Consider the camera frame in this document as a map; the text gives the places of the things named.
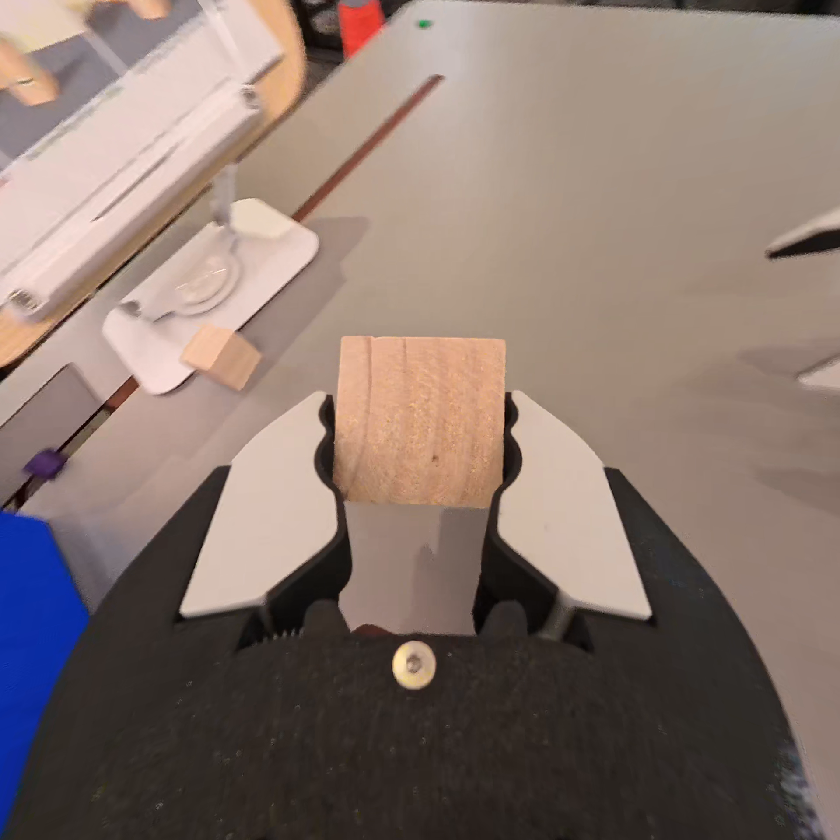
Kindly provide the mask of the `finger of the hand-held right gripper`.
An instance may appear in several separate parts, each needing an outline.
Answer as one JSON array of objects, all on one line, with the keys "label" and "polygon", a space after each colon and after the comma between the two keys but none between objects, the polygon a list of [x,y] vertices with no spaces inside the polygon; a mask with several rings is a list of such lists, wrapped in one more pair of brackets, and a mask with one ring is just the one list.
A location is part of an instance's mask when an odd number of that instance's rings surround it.
[{"label": "finger of the hand-held right gripper", "polygon": [[839,365],[837,355],[799,373],[796,380],[806,390],[839,393]]},{"label": "finger of the hand-held right gripper", "polygon": [[839,250],[839,207],[777,237],[765,250],[767,259],[816,255]]}]

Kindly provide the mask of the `medium wooden cube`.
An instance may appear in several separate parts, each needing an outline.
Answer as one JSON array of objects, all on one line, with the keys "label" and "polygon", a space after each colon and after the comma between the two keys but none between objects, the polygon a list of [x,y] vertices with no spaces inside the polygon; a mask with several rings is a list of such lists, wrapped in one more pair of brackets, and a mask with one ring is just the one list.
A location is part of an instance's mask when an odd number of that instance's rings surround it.
[{"label": "medium wooden cube", "polygon": [[180,362],[234,392],[245,389],[263,355],[233,329],[203,325],[183,349]]}]

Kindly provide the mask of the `large wooden cube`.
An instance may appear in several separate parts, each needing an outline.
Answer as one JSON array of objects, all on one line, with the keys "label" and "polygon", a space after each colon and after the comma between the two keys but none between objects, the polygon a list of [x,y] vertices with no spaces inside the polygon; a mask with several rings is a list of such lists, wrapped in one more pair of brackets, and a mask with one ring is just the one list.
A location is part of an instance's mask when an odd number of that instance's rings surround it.
[{"label": "large wooden cube", "polygon": [[347,336],[333,481],[347,501],[488,509],[502,483],[502,339]]}]

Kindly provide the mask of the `blue plastic bin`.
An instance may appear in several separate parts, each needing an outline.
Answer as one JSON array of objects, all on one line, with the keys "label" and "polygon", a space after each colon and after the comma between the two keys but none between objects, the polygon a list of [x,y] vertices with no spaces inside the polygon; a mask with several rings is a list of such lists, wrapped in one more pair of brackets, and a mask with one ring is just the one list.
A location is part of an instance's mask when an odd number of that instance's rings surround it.
[{"label": "blue plastic bin", "polygon": [[1,828],[46,703],[88,624],[49,525],[1,513]]}]

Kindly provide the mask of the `white instruction sheet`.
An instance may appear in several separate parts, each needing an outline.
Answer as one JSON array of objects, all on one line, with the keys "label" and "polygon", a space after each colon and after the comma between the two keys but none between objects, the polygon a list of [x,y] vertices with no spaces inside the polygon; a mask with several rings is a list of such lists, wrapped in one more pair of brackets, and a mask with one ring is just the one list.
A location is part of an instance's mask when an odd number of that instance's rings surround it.
[{"label": "white instruction sheet", "polygon": [[287,45],[252,2],[2,2],[2,299],[84,282],[262,122]]}]

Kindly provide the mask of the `purple wooden cube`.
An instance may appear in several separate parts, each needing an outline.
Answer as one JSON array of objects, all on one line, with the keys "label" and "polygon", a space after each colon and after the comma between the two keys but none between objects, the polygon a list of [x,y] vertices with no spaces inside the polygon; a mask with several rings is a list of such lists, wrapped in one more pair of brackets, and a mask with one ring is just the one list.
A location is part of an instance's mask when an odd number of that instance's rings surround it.
[{"label": "purple wooden cube", "polygon": [[24,465],[24,473],[32,479],[51,481],[65,468],[68,456],[54,448],[44,448],[33,455]]}]

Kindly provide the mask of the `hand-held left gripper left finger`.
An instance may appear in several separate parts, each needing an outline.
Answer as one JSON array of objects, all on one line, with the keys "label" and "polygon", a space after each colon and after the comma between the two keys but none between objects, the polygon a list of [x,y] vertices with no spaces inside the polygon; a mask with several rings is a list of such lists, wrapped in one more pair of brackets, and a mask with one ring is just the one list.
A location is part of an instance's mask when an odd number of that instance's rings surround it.
[{"label": "hand-held left gripper left finger", "polygon": [[183,618],[256,610],[303,623],[337,602],[353,562],[343,498],[333,482],[333,398],[314,392],[233,458],[192,577]]}]

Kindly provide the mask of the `wooden display board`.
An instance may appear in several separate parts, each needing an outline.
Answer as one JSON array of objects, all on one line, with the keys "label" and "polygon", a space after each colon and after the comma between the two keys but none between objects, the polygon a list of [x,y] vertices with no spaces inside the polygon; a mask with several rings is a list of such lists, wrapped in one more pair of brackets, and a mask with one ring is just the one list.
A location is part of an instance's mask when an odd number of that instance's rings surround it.
[{"label": "wooden display board", "polygon": [[281,49],[279,59],[255,74],[250,85],[251,100],[258,106],[257,118],[250,126],[206,157],[177,191],[154,209],[131,236],[105,257],[97,257],[83,267],[80,278],[68,291],[59,294],[47,314],[30,321],[16,317],[7,303],[2,304],[2,371],[21,364],[48,339],[63,321],[87,303],[102,286],[142,253],[190,205],[205,193],[212,177],[226,165],[238,163],[262,141],[299,99],[306,77],[306,50],[298,21],[289,2],[248,2]]}]

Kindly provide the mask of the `orange striped traffic cone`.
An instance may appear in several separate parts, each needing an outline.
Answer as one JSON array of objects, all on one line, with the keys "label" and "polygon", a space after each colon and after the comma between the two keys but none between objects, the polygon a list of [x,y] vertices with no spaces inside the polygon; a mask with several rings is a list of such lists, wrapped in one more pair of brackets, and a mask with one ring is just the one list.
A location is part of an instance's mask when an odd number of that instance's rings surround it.
[{"label": "orange striped traffic cone", "polygon": [[385,25],[379,1],[338,1],[337,12],[346,60],[357,54]]}]

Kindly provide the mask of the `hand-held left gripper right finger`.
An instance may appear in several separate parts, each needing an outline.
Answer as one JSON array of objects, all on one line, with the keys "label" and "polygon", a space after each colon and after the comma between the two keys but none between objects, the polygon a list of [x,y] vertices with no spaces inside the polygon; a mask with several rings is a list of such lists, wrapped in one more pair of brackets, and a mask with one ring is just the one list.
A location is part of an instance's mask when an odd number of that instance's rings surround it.
[{"label": "hand-held left gripper right finger", "polygon": [[506,394],[502,482],[490,502],[479,624],[516,602],[528,626],[577,613],[654,615],[607,469],[571,427],[522,391]]}]

